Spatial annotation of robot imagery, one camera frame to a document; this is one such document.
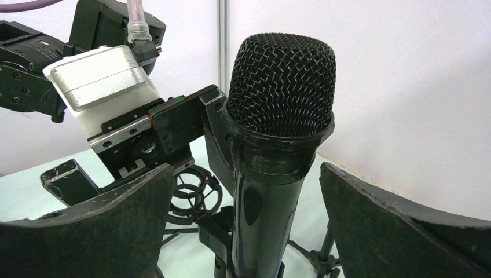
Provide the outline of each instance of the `white table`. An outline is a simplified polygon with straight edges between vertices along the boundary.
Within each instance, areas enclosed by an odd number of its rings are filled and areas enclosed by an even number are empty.
[[[191,143],[196,164],[209,169],[204,138]],[[91,150],[52,161],[31,169],[0,178],[0,221],[22,218],[36,219],[65,206],[41,186],[39,176],[69,159],[75,159],[93,181],[104,187],[112,176]],[[307,250],[320,250],[327,228],[327,214],[319,185],[320,165],[327,160],[317,156],[305,178],[298,202],[290,238]],[[232,197],[223,190],[222,206],[232,205]],[[167,229],[194,228],[167,224]],[[299,252],[288,246],[283,256],[285,278],[315,278],[310,263]],[[179,235],[167,243],[160,253],[159,266],[166,278],[213,278],[214,254],[199,242],[195,233]]]

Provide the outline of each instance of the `microphone body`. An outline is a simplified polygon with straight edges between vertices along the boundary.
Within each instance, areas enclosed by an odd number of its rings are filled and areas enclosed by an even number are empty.
[[[234,164],[236,277],[277,278],[303,180],[334,130],[335,59],[325,43],[290,34],[247,38],[223,112]]]

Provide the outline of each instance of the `microphone head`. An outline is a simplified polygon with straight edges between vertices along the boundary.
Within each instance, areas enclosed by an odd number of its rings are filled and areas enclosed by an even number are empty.
[[[336,61],[332,49],[306,36],[248,37],[232,72],[227,113],[255,132],[303,137],[331,121]]]

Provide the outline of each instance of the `white wall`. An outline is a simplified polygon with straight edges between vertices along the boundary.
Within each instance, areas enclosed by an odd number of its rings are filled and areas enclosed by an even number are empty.
[[[232,62],[259,32],[333,47],[336,129],[322,155],[408,199],[491,220],[491,2],[235,0],[230,18]]]
[[[17,21],[67,41],[76,3],[64,0],[31,12],[0,14],[0,20]],[[167,25],[163,51],[150,75],[160,95],[168,99],[217,84],[216,1],[145,0],[144,8]],[[89,148],[82,129],[68,111],[62,124],[52,123],[42,114],[6,109],[0,109],[0,119],[0,176]]]

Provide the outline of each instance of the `black microphone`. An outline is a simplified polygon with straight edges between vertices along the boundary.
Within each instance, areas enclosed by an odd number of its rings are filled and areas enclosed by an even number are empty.
[[[317,39],[257,34],[240,46],[223,109],[235,167],[236,277],[279,275],[303,179],[334,130],[335,79],[334,52]]]

